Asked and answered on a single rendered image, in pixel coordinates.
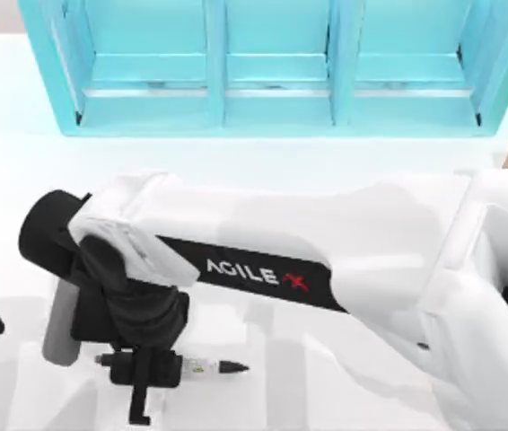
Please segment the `white and black marker pen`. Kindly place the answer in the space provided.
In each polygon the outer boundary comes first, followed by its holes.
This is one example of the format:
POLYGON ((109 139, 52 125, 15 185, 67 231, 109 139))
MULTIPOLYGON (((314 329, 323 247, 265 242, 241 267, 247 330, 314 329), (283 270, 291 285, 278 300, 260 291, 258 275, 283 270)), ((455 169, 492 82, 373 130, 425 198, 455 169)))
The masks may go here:
MULTIPOLYGON (((101 366, 111 368, 113 365, 127 365, 135 362, 110 362, 110 354, 102 354, 95 357, 95 362, 101 366)), ((205 358, 193 358, 181 356, 181 377, 190 377, 191 375, 210 375, 210 374, 240 374, 249 371, 245 364, 229 360, 211 360, 205 358)), ((175 362, 155 362, 171 364, 175 362)))

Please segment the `light blue rack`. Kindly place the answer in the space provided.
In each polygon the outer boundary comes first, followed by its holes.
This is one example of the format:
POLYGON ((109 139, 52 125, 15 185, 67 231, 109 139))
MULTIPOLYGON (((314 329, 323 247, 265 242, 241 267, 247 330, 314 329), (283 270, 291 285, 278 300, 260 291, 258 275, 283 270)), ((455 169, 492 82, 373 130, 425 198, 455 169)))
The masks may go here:
POLYGON ((471 136, 508 0, 17 0, 68 136, 471 136))

